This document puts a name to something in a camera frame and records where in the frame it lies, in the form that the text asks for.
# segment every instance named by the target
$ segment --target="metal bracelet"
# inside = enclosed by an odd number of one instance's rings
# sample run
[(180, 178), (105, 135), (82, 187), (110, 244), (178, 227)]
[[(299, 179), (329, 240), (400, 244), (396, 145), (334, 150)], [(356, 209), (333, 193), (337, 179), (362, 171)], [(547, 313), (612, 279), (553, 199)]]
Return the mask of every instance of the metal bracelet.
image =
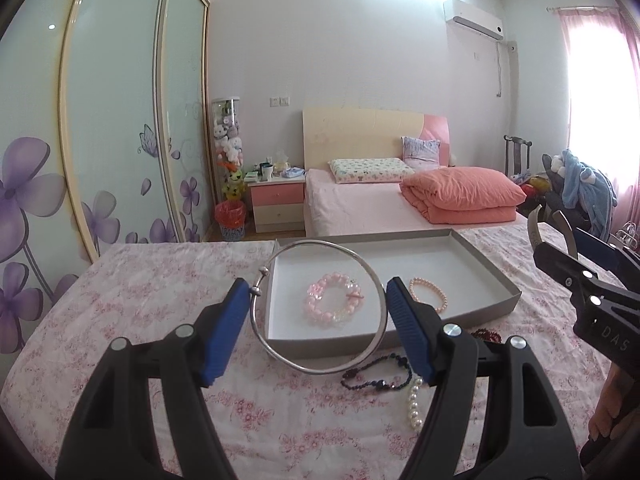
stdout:
[[(350, 256), (354, 260), (356, 260), (362, 266), (362, 268), (367, 271), (367, 274), (373, 280), (373, 283), (376, 285), (376, 290), (378, 292), (378, 297), (380, 298), (380, 324), (378, 325), (378, 330), (376, 331), (375, 335), (373, 336), (373, 339), (369, 343), (369, 346), (367, 346), (360, 355), (358, 355), (357, 357), (353, 358), (351, 361), (349, 361), (349, 362), (347, 362), (347, 363), (345, 363), (343, 365), (335, 366), (333, 368), (324, 368), (324, 369), (307, 368), (305, 366), (296, 364), (293, 361), (288, 360), (286, 357), (280, 355), (279, 353), (277, 353), (269, 345), (269, 343), (267, 343), (265, 338), (260, 333), (260, 330), (258, 329), (258, 323), (257, 323), (256, 317), (255, 317), (256, 300), (257, 300), (258, 296), (260, 296), (261, 293), (262, 293), (260, 291), (260, 284), (262, 283), (262, 280), (269, 275), (269, 267), (270, 267), (270, 265), (283, 252), (288, 251), (289, 249), (292, 249), (294, 247), (299, 247), (299, 246), (304, 246), (304, 245), (322, 245), (322, 246), (329, 247), (329, 248), (332, 248), (332, 249), (337, 249), (340, 252), (342, 252), (342, 253), (346, 254), (347, 256)], [(324, 240), (299, 240), (297, 242), (292, 242), (289, 245), (284, 246), (279, 251), (277, 251), (275, 254), (273, 254), (271, 256), (271, 258), (269, 258), (268, 261), (264, 264), (264, 266), (260, 267), (260, 274), (258, 275), (258, 278), (255, 280), (254, 285), (250, 288), (250, 294), (252, 296), (252, 298), (251, 298), (251, 327), (254, 329), (254, 333), (255, 333), (255, 336), (258, 338), (258, 341), (260, 341), (260, 343), (262, 344), (262, 346), (264, 346), (264, 349), (267, 351), (267, 353), (270, 356), (272, 356), (273, 358), (276, 358), (278, 361), (283, 362), (284, 364), (286, 364), (287, 366), (293, 368), (294, 370), (297, 370), (297, 371), (302, 372), (304, 374), (309, 374), (309, 375), (329, 375), (329, 374), (338, 374), (338, 373), (341, 373), (341, 372), (345, 372), (345, 371), (349, 370), (350, 368), (353, 368), (353, 367), (359, 365), (361, 362), (363, 362), (365, 359), (367, 359), (371, 354), (373, 354), (373, 352), (376, 351), (376, 349), (378, 348), (378, 346), (382, 342), (382, 338), (385, 335), (386, 318), (388, 316), (388, 311), (386, 309), (385, 289), (382, 287), (382, 283), (380, 283), (379, 277), (374, 272), (374, 270), (371, 268), (371, 266), (358, 253), (355, 253), (354, 251), (351, 251), (351, 250), (349, 250), (349, 249), (347, 249), (345, 247), (342, 247), (340, 245), (337, 245), (337, 244), (334, 244), (334, 243), (331, 243), (331, 242), (326, 242)]]

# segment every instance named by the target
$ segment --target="bed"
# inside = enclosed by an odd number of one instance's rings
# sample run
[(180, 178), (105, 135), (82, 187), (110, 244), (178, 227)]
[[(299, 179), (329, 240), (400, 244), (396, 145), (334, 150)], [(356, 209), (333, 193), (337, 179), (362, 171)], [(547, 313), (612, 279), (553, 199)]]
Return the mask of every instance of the bed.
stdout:
[[(402, 136), (439, 140), (440, 163), (446, 166), (449, 163), (446, 118), (362, 108), (305, 108), (303, 136), (307, 236), (479, 226), (431, 224), (402, 197), (398, 184), (336, 184), (328, 168), (328, 161), (334, 158), (401, 157)], [(526, 219), (517, 215), (515, 221), (500, 225), (525, 223)]]
[[(565, 248), (558, 232), (544, 224), (540, 229)], [(503, 339), (527, 339), (581, 446), (609, 364), (574, 336), (569, 292), (535, 268), (526, 226), (461, 234), (522, 291), (515, 311), (486, 328)], [(273, 242), (127, 244), (114, 246), (88, 269), (28, 339), (0, 394), (16, 433), (46, 471), (55, 469), (75, 404), (111, 340), (152, 341), (193, 322), (204, 306), (224, 297), (236, 276), (253, 279), (272, 250)], [(389, 370), (372, 368), (370, 378)], [(179, 474), (158, 381), (150, 393), (162, 463)], [(422, 394), (426, 406), (433, 392)], [(350, 392), (336, 376), (290, 370), (268, 357), (248, 322), (225, 375), (204, 397), (241, 479), (257, 472), (266, 480), (395, 479), (417, 439), (406, 422), (404, 392)], [(485, 407), (486, 382), (479, 381), (458, 471), (474, 462)]]

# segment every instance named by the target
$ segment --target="blue gripper pad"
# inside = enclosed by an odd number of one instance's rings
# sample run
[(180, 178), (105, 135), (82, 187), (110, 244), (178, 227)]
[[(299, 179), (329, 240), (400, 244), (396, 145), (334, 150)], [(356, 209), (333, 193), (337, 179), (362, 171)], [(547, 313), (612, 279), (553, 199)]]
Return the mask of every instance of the blue gripper pad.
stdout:
[(200, 373), (206, 386), (211, 386), (225, 373), (250, 306), (249, 284), (240, 279), (235, 281), (221, 304), (212, 306), (222, 311), (206, 341), (204, 366)]
[(427, 382), (433, 375), (429, 345), (411, 305), (394, 280), (386, 284), (386, 307), (394, 320), (396, 330), (414, 371)]
[(575, 246), (582, 256), (605, 270), (616, 270), (618, 268), (617, 249), (582, 229), (574, 229), (573, 232)]

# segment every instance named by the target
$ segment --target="headboard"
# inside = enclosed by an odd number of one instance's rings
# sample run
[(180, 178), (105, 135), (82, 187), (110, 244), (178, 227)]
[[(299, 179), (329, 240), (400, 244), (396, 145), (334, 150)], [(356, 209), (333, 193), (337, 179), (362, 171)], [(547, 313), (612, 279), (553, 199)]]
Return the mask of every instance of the headboard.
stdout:
[(440, 140), (440, 164), (449, 163), (444, 117), (364, 108), (302, 111), (305, 169), (326, 169), (334, 158), (402, 157), (401, 137)]

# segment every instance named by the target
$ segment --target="curtain rod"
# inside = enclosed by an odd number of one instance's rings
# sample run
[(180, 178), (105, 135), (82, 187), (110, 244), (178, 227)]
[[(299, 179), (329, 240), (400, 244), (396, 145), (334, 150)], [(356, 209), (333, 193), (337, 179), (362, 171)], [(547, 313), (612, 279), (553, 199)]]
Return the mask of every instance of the curtain rod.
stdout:
[(558, 10), (609, 10), (618, 7), (590, 6), (590, 7), (547, 7), (546, 12), (558, 12)]

